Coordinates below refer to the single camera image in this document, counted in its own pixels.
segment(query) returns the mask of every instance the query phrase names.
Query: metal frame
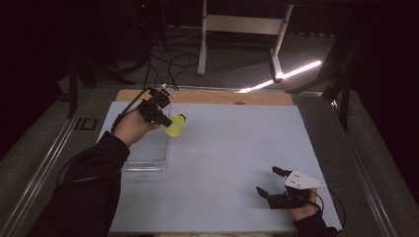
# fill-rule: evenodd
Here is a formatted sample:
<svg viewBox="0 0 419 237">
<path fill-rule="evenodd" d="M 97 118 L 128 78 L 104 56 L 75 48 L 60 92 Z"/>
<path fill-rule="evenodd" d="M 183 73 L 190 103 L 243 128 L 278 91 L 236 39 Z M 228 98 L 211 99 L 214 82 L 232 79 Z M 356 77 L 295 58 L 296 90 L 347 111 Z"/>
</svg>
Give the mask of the metal frame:
<svg viewBox="0 0 419 237">
<path fill-rule="evenodd" d="M 198 75 L 204 76 L 206 74 L 208 50 L 207 31 L 217 31 L 278 36 L 275 47 L 271 48 L 271 59 L 275 70 L 275 77 L 277 79 L 282 77 L 283 71 L 281 69 L 280 60 L 278 59 L 278 53 L 281 44 L 283 43 L 293 5 L 288 5 L 287 11 L 282 19 L 269 19 L 209 15 L 207 14 L 207 0 L 203 0 L 203 4 L 202 39 Z"/>
</svg>

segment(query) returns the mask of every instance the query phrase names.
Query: black wire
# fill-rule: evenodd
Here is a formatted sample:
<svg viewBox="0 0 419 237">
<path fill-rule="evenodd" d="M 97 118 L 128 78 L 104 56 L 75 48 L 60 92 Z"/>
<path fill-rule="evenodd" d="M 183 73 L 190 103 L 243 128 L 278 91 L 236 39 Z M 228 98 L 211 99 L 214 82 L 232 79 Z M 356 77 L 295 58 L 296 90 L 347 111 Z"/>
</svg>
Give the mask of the black wire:
<svg viewBox="0 0 419 237">
<path fill-rule="evenodd" d="M 193 66 L 196 66 L 196 65 L 198 65 L 198 63 L 199 63 L 199 61 L 198 61 L 198 57 L 196 56 L 196 55 L 193 55 L 193 54 L 190 54 L 190 53 L 188 53 L 188 52 L 186 52 L 186 51 L 184 51 L 184 50 L 179 50 L 179 51 L 182 51 L 183 53 L 181 53 L 181 54 L 179 54 L 179 55 L 176 55 L 176 56 L 174 56 L 172 59 L 170 59 L 170 61 L 167 61 L 167 60 L 165 60 L 165 59 L 163 59 L 163 58 L 160 58 L 160 57 L 158 57 L 158 56 L 155 56 L 155 55 L 152 55 L 151 54 L 151 56 L 152 57 L 154 57 L 154 58 L 156 58 L 156 59 L 158 59 L 158 60 L 161 60 L 161 61 L 163 61 L 163 62 L 166 62 L 166 63 L 168 63 L 169 65 L 168 65 L 168 73 L 169 73 L 169 76 L 170 76 L 170 79 L 171 79 L 171 81 L 172 81 L 172 83 L 173 83 L 173 87 L 174 87 L 174 89 L 175 90 L 177 90 L 177 91 L 179 91 L 179 87 L 177 86 L 177 83 L 176 83 L 176 79 L 182 74 L 182 73 L 184 73 L 185 71 L 186 71 L 186 69 L 188 69 L 189 67 L 193 67 Z M 188 63 L 186 64 L 186 65 L 180 65 L 180 64 L 177 64 L 177 63 L 174 63 L 173 61 L 175 60 L 175 59 L 177 59 L 177 58 L 179 58 L 179 57 L 181 57 L 181 56 L 188 56 Z M 191 63 L 191 61 L 192 61 L 192 59 L 191 59 L 191 57 L 193 57 L 196 61 L 194 62 L 194 63 Z M 172 66 L 177 66 L 177 67 L 182 67 L 183 69 L 176 75 L 176 76 L 173 76 L 173 74 L 172 74 Z"/>
<path fill-rule="evenodd" d="M 145 75 L 145 80 L 144 80 L 144 84 L 142 85 L 142 90 L 145 90 L 145 85 L 147 84 L 147 81 L 148 81 L 148 74 L 150 73 L 150 68 L 151 68 L 150 61 L 151 61 L 151 57 L 148 57 L 148 60 L 147 60 L 147 64 L 148 64 L 147 74 Z"/>
<path fill-rule="evenodd" d="M 321 201 L 321 212 L 323 212 L 323 210 L 324 210 L 324 201 L 323 201 L 323 198 L 321 198 L 321 196 L 318 195 L 316 192 L 313 192 L 313 191 L 310 191 L 310 192 L 312 194 L 315 194 L 320 199 L 320 201 Z"/>
<path fill-rule="evenodd" d="M 343 212 L 342 230 L 339 231 L 339 233 L 342 233 L 342 231 L 344 230 L 345 225 L 346 225 L 346 210 L 345 210 L 345 206 L 343 205 L 342 201 L 338 198 L 338 196 L 330 188 L 327 188 L 327 189 L 329 190 L 330 194 L 334 198 L 336 198 L 336 200 L 339 202 L 339 204 L 342 207 L 342 212 Z"/>
</svg>

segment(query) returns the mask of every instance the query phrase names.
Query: yellow bottle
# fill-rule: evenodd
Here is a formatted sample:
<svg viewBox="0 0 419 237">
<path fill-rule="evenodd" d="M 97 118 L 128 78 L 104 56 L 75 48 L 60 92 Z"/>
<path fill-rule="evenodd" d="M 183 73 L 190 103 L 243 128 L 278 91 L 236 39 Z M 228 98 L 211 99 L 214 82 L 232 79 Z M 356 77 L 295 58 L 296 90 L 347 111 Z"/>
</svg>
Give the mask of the yellow bottle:
<svg viewBox="0 0 419 237">
<path fill-rule="evenodd" d="M 172 123 L 168 127 L 164 127 L 164 131 L 171 137 L 178 137 L 183 128 L 183 124 L 186 120 L 184 115 L 178 115 L 176 117 L 169 117 Z"/>
</svg>

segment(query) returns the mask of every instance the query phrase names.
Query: cable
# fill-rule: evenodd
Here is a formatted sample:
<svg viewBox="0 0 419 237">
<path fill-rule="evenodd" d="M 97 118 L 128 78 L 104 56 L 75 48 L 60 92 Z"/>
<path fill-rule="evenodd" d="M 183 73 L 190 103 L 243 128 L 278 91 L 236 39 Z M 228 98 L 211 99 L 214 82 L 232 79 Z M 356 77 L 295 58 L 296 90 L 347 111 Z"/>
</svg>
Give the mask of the cable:
<svg viewBox="0 0 419 237">
<path fill-rule="evenodd" d="M 329 192 L 330 192 L 330 194 L 334 197 L 334 198 L 336 198 L 336 200 L 339 202 L 339 204 L 341 205 L 341 207 L 342 207 L 342 212 L 343 212 L 343 221 L 342 221 L 342 230 L 341 231 L 339 231 L 339 234 L 340 233 L 342 233 L 342 231 L 345 229 L 345 225 L 346 225 L 346 210 L 345 210 L 345 206 L 343 205 L 343 203 L 342 203 L 342 201 L 338 198 L 338 196 L 330 189 L 330 188 L 327 188 L 328 190 L 329 190 Z"/>
<path fill-rule="evenodd" d="M 168 70 L 170 79 L 171 79 L 171 81 L 173 83 L 173 87 L 177 91 L 179 91 L 179 87 L 177 86 L 176 79 L 182 73 L 184 73 L 186 71 L 186 69 L 188 69 L 189 67 L 196 66 L 199 63 L 198 57 L 196 55 L 190 54 L 190 53 L 188 53 L 188 52 L 186 52 L 184 50 L 178 50 L 178 51 L 182 51 L 183 53 L 174 56 L 173 58 L 170 59 L 170 61 L 167 61 L 167 60 L 165 60 L 163 58 L 160 58 L 160 57 L 158 57 L 156 55 L 151 54 L 152 57 L 154 57 L 156 59 L 159 59 L 159 60 L 161 60 L 163 62 L 168 63 L 168 69 L 167 70 Z M 177 59 L 177 58 L 179 58 L 181 56 L 188 56 L 188 63 L 186 65 L 181 65 L 181 64 L 177 64 L 177 63 L 174 63 L 173 62 L 175 59 Z M 173 76 L 173 74 L 172 74 L 172 66 L 182 67 L 182 70 L 176 76 Z"/>
<path fill-rule="evenodd" d="M 323 212 L 323 210 L 324 210 L 324 201 L 323 201 L 323 198 L 321 198 L 321 196 L 318 195 L 316 192 L 313 192 L 313 191 L 310 191 L 310 192 L 312 194 L 315 194 L 320 199 L 320 201 L 321 201 L 321 212 Z"/>
<path fill-rule="evenodd" d="M 111 132 L 114 132 L 115 128 L 117 128 L 117 125 L 120 123 L 120 121 L 129 113 L 128 110 L 132 107 L 132 105 L 140 98 L 146 91 L 148 91 L 148 88 L 145 90 L 142 90 L 138 93 L 138 95 L 126 106 L 126 108 L 117 116 L 117 118 L 114 121 L 114 124 L 112 124 Z"/>
</svg>

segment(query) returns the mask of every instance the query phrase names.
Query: black sleeve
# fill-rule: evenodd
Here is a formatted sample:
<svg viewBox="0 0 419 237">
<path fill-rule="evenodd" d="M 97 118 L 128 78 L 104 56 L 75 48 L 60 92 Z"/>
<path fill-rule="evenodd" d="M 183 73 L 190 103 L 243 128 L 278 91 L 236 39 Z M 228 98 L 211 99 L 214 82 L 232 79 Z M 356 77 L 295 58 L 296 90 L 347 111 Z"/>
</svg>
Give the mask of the black sleeve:
<svg viewBox="0 0 419 237">
<path fill-rule="evenodd" d="M 338 235 L 336 228 L 326 226 L 321 211 L 294 221 L 293 224 L 298 232 L 298 237 L 335 237 Z"/>
<path fill-rule="evenodd" d="M 73 157 L 28 236 L 108 236 L 120 199 L 118 170 L 128 155 L 126 145 L 106 132 L 94 147 Z"/>
</svg>

